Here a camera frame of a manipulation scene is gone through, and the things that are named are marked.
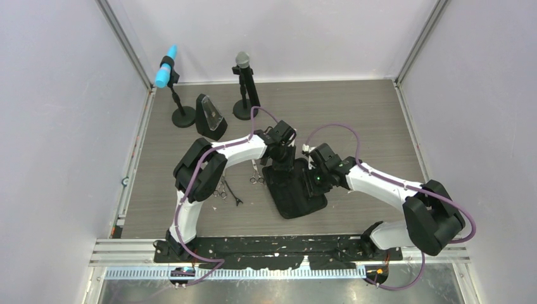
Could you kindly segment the black zip tool case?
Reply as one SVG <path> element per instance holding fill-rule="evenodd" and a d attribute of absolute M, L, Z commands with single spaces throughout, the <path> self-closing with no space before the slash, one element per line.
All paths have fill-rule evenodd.
<path fill-rule="evenodd" d="M 294 160 L 290 172 L 280 171 L 268 166 L 262 169 L 270 195 L 277 211 L 284 219 L 296 219 L 317 212 L 328 204 L 324 194 L 309 197 L 306 188 L 308 163 L 305 158 Z"/>

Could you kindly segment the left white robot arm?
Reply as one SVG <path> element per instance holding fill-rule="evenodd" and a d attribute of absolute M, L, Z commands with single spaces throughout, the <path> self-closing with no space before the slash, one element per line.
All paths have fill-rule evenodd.
<path fill-rule="evenodd" d="M 286 151 L 293 145 L 296 130 L 281 120 L 274 127 L 252 130 L 250 134 L 226 142 L 208 142 L 201 137 L 192 144 L 173 171 L 177 206 L 166 240 L 170 254 L 179 262 L 194 254 L 192 240 L 203 203 L 217 189 L 229 167 L 252 160 L 293 159 Z"/>

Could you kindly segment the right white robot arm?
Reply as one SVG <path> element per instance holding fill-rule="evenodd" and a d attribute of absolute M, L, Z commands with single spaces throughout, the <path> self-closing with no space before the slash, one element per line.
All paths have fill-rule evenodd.
<path fill-rule="evenodd" d="M 397 247 L 416 247 L 436 256 L 466 226 L 461 211 L 451 204 L 446 189 L 438 181 L 421 184 L 394 177 L 353 156 L 341 159 L 326 143 L 314 148 L 304 144 L 301 152 L 308 157 L 310 196 L 342 187 L 365 193 L 403 214 L 401 221 L 379 221 L 362 234 L 362 253 L 370 260 L 377 260 L 386 250 Z"/>

